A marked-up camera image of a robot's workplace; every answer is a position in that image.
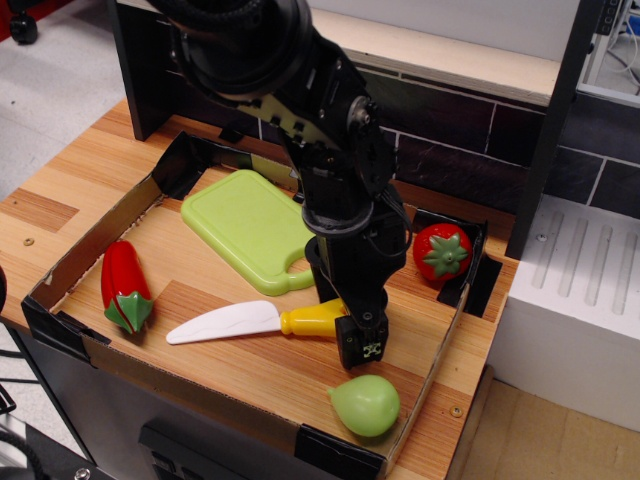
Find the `floor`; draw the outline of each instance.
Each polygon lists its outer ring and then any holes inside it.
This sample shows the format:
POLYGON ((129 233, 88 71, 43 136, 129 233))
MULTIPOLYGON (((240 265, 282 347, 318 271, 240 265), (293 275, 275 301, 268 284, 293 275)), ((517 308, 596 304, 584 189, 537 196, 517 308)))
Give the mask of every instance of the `floor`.
MULTIPOLYGON (((0 200, 125 96, 103 0, 76 0, 38 31, 33 45, 0 42, 0 200)), ((16 349, 1 325, 0 349, 16 349)), ((8 381, 34 379, 24 360, 0 356, 0 377, 15 417, 80 453, 44 390, 8 381)))
MULTIPOLYGON (((38 27, 34 45, 0 43, 0 200, 125 95, 104 1, 75 0, 38 27)), ((4 327, 0 349, 15 350, 4 327)), ((0 357, 0 377, 16 417, 79 452, 39 385, 7 381, 34 379, 24 360, 0 357)), ((640 471, 638 445, 633 432, 493 382, 462 478, 638 478, 627 474, 640 471), (567 429, 576 434, 570 441, 567 429)))

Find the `screw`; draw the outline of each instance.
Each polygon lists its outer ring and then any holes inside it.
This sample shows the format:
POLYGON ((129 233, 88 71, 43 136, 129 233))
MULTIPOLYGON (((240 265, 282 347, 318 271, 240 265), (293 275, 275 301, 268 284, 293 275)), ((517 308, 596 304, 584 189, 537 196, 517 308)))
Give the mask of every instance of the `screw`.
POLYGON ((91 478, 91 471, 88 468, 81 468, 76 472, 73 480, 89 480, 91 478))
POLYGON ((450 414, 451 414, 451 416, 452 416, 452 417, 454 417, 454 418, 460 418, 464 412, 462 411, 462 408, 460 408, 460 407, 458 407, 458 406, 454 405, 453 407, 451 407, 451 408, 449 409, 449 413, 450 413, 450 414))

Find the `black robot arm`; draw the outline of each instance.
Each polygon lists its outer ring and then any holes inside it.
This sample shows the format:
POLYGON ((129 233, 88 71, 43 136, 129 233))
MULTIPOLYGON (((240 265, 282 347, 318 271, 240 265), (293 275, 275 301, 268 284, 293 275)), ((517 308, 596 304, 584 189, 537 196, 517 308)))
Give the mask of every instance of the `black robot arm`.
POLYGON ((340 297, 345 368, 380 360, 384 285, 411 239, 389 184, 395 149, 344 52, 313 28, 305 0, 150 0, 167 15, 183 75, 212 101, 278 127, 304 195, 307 246, 321 301, 340 297))

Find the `black cable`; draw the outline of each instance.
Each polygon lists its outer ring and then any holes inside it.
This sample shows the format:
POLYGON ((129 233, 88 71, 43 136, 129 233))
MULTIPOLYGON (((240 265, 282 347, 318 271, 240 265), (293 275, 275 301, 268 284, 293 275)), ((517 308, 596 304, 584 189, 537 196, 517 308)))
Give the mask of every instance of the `black cable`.
POLYGON ((29 378, 0 378, 0 383, 27 383, 30 385, 40 385, 38 380, 31 380, 29 378))
POLYGON ((33 469, 36 480, 45 479, 44 470, 42 469, 42 463, 40 463, 38 455, 36 455, 36 452, 27 444, 27 442, 25 442, 22 438, 18 437, 14 433, 6 431, 0 431, 0 441, 6 442, 9 445, 13 445, 25 454, 25 456, 31 463, 31 468, 33 469))
POLYGON ((7 358, 24 358, 24 355, 20 352, 16 352, 14 350, 2 350, 0 349, 0 357, 7 358))

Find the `wooden floor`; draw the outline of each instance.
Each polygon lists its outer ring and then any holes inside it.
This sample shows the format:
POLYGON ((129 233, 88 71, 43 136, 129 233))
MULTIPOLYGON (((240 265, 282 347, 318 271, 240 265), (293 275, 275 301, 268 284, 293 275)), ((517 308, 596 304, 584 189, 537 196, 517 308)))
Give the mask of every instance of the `wooden floor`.
POLYGON ((460 480, 637 480, 640 433, 493 380, 460 480))

